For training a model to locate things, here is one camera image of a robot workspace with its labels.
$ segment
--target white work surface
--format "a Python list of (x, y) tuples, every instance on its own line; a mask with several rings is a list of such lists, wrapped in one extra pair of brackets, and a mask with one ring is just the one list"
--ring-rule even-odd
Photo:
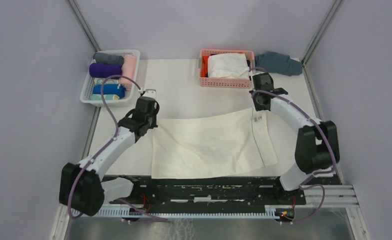
[[(253, 106), (249, 89), (201, 87), (198, 78), (198, 59), (153, 59), (141, 60), (137, 83), (144, 89), (155, 89), (160, 105), (158, 118), (192, 119), (228, 114)], [(284, 76), (271, 74), (274, 87), (284, 88), (293, 100), (307, 113), (314, 114), (303, 74)], [(120, 120), (135, 107), (139, 94), (134, 94), (127, 107), (112, 108)], [(284, 174), (294, 163), (296, 133), (278, 116), (267, 112), (267, 125), (278, 163), (239, 176), (273, 177)], [(92, 140), (90, 154), (114, 132), (113, 121), (102, 107)], [(153, 138), (149, 132), (126, 150), (107, 171), (107, 175), (151, 174)]]

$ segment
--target pink plastic basket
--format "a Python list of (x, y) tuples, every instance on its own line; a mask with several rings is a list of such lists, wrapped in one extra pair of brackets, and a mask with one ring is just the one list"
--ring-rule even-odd
[(202, 69), (203, 69), (203, 56), (209, 56), (211, 54), (228, 54), (228, 53), (244, 53), (246, 55), (246, 59), (250, 61), (250, 68), (255, 66), (255, 54), (252, 51), (245, 51), (245, 50), (221, 50), (221, 49), (202, 49), (200, 51), (200, 62), (199, 62), (199, 78), (200, 78), (200, 85), (202, 87), (217, 87), (217, 88), (250, 88), (252, 86), (252, 82), (249, 79), (240, 79), (240, 78), (216, 78), (216, 77), (204, 77), (202, 76)]

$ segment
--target red wire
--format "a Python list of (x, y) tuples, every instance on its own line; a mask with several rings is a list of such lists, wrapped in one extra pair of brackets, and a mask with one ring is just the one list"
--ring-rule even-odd
[(293, 205), (291, 206), (290, 210), (293, 210), (294, 207), (296, 206), (296, 199), (294, 198), (294, 196), (292, 197), (292, 199), (293, 199)]
[(143, 201), (143, 208), (146, 206), (146, 200), (149, 203), (149, 207), (147, 208), (146, 212), (148, 212), (150, 210), (150, 208), (152, 207), (152, 205), (150, 204), (150, 200), (146, 197), (146, 195), (143, 193), (142, 197), (144, 199)]

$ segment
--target white towel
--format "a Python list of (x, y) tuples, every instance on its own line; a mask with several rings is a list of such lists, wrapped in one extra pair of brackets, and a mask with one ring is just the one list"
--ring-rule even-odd
[(225, 53), (208, 58), (208, 75), (211, 78), (249, 79), (249, 67), (245, 54)]
[(202, 179), (277, 163), (266, 112), (254, 108), (198, 119), (159, 119), (152, 178)]

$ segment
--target gray rolled towel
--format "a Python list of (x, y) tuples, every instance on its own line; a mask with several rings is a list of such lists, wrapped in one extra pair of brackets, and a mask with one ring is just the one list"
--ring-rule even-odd
[(255, 56), (255, 65), (262, 67), (269, 73), (283, 74), (286, 76), (299, 75), (302, 73), (302, 63), (276, 52), (267, 51)]
[(123, 65), (124, 64), (124, 57), (119, 55), (110, 55), (104, 54), (102, 52), (95, 53), (93, 59), (96, 63), (105, 64), (105, 65)]

